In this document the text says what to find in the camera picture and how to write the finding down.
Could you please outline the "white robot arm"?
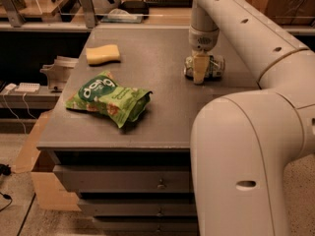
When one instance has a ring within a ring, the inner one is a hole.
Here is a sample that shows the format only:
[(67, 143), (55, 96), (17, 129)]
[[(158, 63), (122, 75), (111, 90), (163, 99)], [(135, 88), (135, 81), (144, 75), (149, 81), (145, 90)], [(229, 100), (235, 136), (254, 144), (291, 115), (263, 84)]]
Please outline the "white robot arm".
[(284, 168), (315, 151), (315, 54), (244, 0), (194, 0), (189, 40), (217, 25), (258, 89), (198, 113), (190, 153), (201, 236), (289, 236)]

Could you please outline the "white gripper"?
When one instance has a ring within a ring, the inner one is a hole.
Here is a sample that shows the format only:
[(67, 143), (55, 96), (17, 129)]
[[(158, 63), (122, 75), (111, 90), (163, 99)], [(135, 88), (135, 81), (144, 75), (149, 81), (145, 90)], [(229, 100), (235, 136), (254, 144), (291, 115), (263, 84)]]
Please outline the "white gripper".
[[(195, 52), (209, 52), (217, 44), (219, 38), (219, 29), (211, 31), (202, 31), (194, 28), (189, 29), (189, 44)], [(209, 66), (210, 57), (206, 55), (195, 55), (193, 57), (193, 82), (196, 85), (201, 84)]]

